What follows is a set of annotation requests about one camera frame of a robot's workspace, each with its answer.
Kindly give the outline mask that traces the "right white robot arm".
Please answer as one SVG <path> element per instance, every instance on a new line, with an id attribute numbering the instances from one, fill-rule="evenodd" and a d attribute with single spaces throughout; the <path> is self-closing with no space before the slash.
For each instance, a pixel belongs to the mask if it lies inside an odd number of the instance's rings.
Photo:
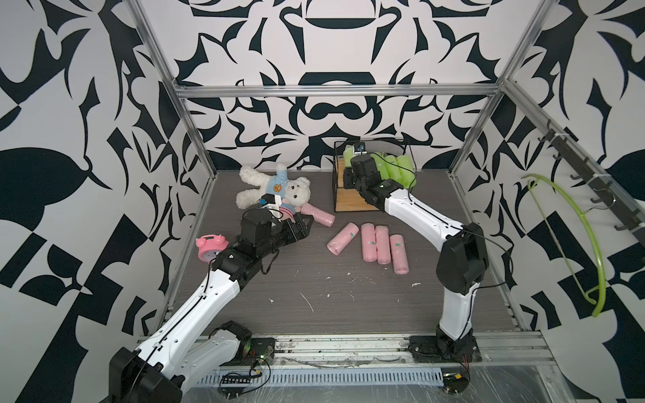
<path id="1" fill-rule="evenodd" d="M 399 182 L 383 179 L 370 154 L 350 160 L 344 169 L 344 187 L 356 189 L 369 205 L 401 220 L 438 250 L 436 276 L 444 290 L 438 329 L 454 342 L 464 339 L 472 329 L 475 293 L 489 268 L 481 227 L 448 218 Z"/>

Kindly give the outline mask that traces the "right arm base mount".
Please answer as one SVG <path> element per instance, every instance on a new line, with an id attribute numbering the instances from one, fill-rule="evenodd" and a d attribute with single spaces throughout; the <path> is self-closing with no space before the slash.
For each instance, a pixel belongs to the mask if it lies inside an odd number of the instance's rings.
<path id="1" fill-rule="evenodd" d="M 431 336 L 411 336 L 408 351 L 416 363 L 478 363 L 482 361 L 480 349 L 470 329 L 454 341 L 439 327 Z"/>

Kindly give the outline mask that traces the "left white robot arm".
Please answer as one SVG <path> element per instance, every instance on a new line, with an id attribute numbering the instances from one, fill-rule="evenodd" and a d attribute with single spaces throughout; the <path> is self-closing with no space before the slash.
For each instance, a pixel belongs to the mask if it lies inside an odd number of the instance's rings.
<path id="1" fill-rule="evenodd" d="M 270 270 L 264 258 L 307 238 L 313 223 L 300 213 L 280 221 L 268 209 L 245 212 L 240 235 L 209 261 L 204 280 L 177 312 L 136 349 L 112 357 L 105 400 L 179 402 L 210 371 L 241 358 L 251 332 L 237 322 L 226 322 L 207 342 L 197 340 L 255 275 Z"/>

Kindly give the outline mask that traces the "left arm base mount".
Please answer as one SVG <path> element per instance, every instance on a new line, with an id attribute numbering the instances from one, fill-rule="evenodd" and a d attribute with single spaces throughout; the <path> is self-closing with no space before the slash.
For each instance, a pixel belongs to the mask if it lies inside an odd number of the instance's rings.
<path id="1" fill-rule="evenodd" d="M 221 365 L 241 366 L 251 364 L 254 359 L 258 359 L 261 356 L 268 356 L 269 360 L 275 357 L 275 338 L 256 337 L 250 329 L 235 321 L 228 321 L 220 327 L 216 327 L 208 334 L 208 339 L 214 339 L 216 336 L 220 336 L 223 331 L 229 331 L 235 335 L 240 341 L 240 345 L 235 350 L 235 355 L 232 359 L 223 362 Z"/>

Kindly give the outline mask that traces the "green trash bag roll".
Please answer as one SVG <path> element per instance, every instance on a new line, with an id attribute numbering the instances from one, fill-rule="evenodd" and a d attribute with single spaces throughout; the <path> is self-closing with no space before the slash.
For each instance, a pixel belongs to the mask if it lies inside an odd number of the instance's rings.
<path id="1" fill-rule="evenodd" d="M 354 157 L 354 146 L 348 144 L 343 151 L 344 166 L 351 167 L 351 160 Z"/>
<path id="2" fill-rule="evenodd" d="M 385 156 L 385 160 L 389 178 L 393 179 L 393 181 L 396 181 L 399 184 L 403 184 L 401 170 L 398 166 L 396 156 L 388 154 Z"/>
<path id="3" fill-rule="evenodd" d="M 416 171 L 413 161 L 409 155 L 400 155 L 396 158 L 396 164 L 400 172 L 400 183 L 408 190 L 416 185 Z"/>
<path id="4" fill-rule="evenodd" d="M 385 157 L 379 153 L 372 153 L 371 156 L 376 163 L 376 168 L 380 173 L 381 179 L 383 181 L 390 179 L 391 176 L 387 168 L 388 164 Z"/>

